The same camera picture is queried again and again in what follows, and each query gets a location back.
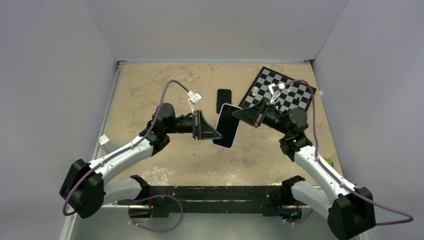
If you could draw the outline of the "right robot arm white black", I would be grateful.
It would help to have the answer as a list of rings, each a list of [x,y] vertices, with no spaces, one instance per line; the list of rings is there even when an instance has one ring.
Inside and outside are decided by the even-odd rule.
[[[326,219],[333,235],[349,240],[372,228],[376,223],[372,193],[342,177],[317,152],[307,138],[308,116],[304,109],[279,111],[265,100],[232,113],[238,120],[255,128],[266,126],[284,134],[279,140],[281,151],[304,169],[318,184],[313,187],[300,176],[283,181],[280,196],[288,204],[300,201]]]

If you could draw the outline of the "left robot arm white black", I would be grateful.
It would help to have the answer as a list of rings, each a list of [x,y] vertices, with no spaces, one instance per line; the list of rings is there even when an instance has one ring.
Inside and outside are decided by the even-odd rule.
[[[71,207],[83,219],[92,216],[106,202],[107,184],[134,164],[162,151],[171,141],[169,134],[192,134],[195,140],[222,138],[201,110],[176,116],[170,103],[161,103],[146,128],[129,143],[101,158],[72,163],[59,191],[65,201],[63,214],[72,215],[67,211]]]

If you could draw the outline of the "black phone on table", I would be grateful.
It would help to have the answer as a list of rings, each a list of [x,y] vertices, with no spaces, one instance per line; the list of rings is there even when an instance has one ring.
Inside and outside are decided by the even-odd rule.
[[[232,91],[230,89],[220,88],[216,94],[216,113],[219,114],[223,104],[232,103]]]

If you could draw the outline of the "white chess piece left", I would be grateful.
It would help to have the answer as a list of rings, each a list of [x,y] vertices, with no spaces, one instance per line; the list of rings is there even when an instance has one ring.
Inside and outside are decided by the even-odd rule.
[[[255,97],[258,94],[258,90],[259,90],[258,87],[255,86],[252,90],[252,96]]]

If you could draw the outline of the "black white chessboard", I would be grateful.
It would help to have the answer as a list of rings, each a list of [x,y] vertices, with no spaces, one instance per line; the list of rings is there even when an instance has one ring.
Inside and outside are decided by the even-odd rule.
[[[250,108],[262,99],[270,99],[272,95],[268,89],[268,85],[279,85],[293,80],[289,76],[264,66],[257,74],[238,106],[243,109]],[[317,89],[315,87],[308,89],[306,84],[295,82],[290,85],[289,89],[283,89],[279,97],[272,104],[277,105],[281,111],[288,111],[297,107],[308,110],[316,91]]]

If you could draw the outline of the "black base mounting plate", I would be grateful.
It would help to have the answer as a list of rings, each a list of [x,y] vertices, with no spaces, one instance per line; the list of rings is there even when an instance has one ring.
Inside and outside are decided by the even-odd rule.
[[[117,203],[120,206],[146,206],[154,218],[167,218],[170,213],[180,212],[293,218],[308,213],[306,205],[288,198],[280,185],[150,186],[141,192],[137,200],[119,200]]]

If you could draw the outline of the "colourful toy car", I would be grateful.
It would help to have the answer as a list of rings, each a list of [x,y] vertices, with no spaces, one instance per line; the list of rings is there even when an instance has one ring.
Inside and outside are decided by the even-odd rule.
[[[325,158],[324,159],[330,166],[334,166],[334,163],[333,163],[333,161],[330,159],[330,158]]]

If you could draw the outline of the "small white box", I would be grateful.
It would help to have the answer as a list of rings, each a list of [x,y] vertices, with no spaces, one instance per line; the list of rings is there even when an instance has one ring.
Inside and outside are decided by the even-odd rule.
[[[109,141],[110,141],[110,139],[109,139],[109,138],[108,138],[105,134],[101,135],[101,136],[98,138],[98,144],[99,144],[99,145],[107,144]]]

